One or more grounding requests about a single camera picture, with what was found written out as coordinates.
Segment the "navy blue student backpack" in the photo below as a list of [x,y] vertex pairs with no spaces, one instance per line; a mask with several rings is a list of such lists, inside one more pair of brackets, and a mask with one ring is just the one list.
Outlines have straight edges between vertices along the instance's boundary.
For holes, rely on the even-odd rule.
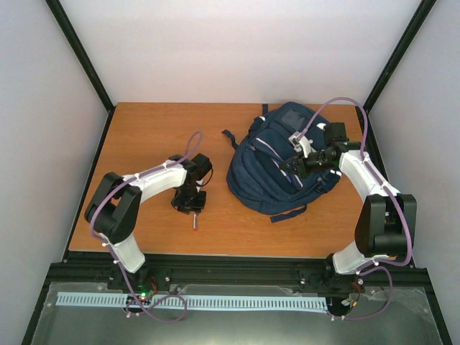
[[304,138],[315,151],[324,150],[323,127],[329,121],[296,102],[256,117],[240,143],[230,131],[222,131],[234,148],[226,175],[229,190],[247,208],[269,215],[272,223],[304,213],[309,203],[332,190],[341,179],[337,169],[300,178],[280,168],[297,154],[289,138],[302,132],[311,119],[313,124]]

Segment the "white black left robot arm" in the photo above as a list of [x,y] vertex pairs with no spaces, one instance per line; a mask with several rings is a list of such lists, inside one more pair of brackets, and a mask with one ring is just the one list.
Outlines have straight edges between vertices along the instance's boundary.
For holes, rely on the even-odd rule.
[[150,272],[142,265],[145,256],[134,238],[139,207],[146,200],[173,189],[172,207],[193,215],[193,228],[198,227],[198,214],[206,204],[203,179],[213,172],[210,159],[202,154],[189,160],[181,155],[170,157],[163,164],[134,175],[104,175],[93,194],[85,220],[92,235],[101,239],[114,254],[114,262],[126,271],[124,280],[134,289],[142,289],[150,280]]

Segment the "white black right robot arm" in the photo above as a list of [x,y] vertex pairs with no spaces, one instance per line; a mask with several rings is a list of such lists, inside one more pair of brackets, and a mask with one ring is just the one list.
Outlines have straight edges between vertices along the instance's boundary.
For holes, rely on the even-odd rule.
[[347,137],[344,124],[327,124],[323,133],[326,146],[319,151],[301,133],[292,134],[288,140],[296,153],[280,166],[301,178],[320,171],[341,173],[362,199],[354,240],[328,256],[323,284],[331,285],[345,275],[370,273],[382,263],[408,265],[415,233],[415,198],[388,183],[364,151],[364,144]]

